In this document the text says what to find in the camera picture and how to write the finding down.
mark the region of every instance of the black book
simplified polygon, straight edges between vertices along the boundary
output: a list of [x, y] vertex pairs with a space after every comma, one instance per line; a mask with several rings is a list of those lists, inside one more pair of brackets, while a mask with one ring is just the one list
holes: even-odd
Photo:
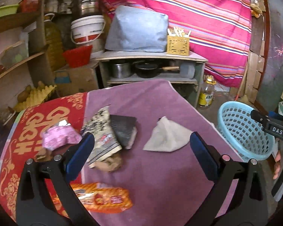
[[137, 134], [135, 123], [136, 117], [110, 115], [110, 126], [117, 141], [124, 149], [131, 149], [134, 143]]

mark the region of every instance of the silver bolt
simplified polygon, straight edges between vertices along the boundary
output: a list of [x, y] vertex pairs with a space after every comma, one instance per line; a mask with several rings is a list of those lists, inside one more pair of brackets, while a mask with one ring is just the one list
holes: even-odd
[[253, 165], [257, 165], [257, 160], [256, 159], [251, 159], [251, 164], [253, 164]]
[[62, 159], [62, 156], [61, 155], [55, 155], [54, 158], [53, 158], [55, 161], [59, 161]]
[[224, 161], [229, 161], [231, 158], [230, 158], [229, 155], [223, 155], [223, 156], [222, 156], [222, 159], [223, 159]]
[[32, 164], [32, 162], [33, 162], [33, 159], [32, 159], [32, 158], [29, 158], [29, 159], [26, 161], [26, 164], [27, 164], [27, 165], [30, 165], [30, 164]]

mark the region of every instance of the white cloth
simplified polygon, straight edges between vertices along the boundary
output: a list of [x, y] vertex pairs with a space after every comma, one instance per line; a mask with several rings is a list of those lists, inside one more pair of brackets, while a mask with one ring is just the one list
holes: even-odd
[[143, 150], [172, 152], [185, 146], [190, 140], [191, 133], [191, 130], [164, 116], [157, 122]]

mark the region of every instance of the orange plastic wrapper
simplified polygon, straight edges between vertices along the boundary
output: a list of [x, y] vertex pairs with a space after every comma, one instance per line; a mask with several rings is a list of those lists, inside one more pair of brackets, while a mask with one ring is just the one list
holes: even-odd
[[[133, 206], [127, 189], [100, 182], [71, 184], [71, 187], [89, 212], [119, 213]], [[60, 200], [56, 197], [53, 202], [59, 204]]]

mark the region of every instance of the laundry basket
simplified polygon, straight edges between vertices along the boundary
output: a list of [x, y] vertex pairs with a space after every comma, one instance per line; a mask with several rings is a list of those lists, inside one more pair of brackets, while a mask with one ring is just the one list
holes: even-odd
[[229, 101], [218, 111], [218, 131], [238, 152], [244, 162], [255, 158], [264, 160], [272, 153], [274, 136], [263, 132], [263, 127], [251, 119], [252, 107]]

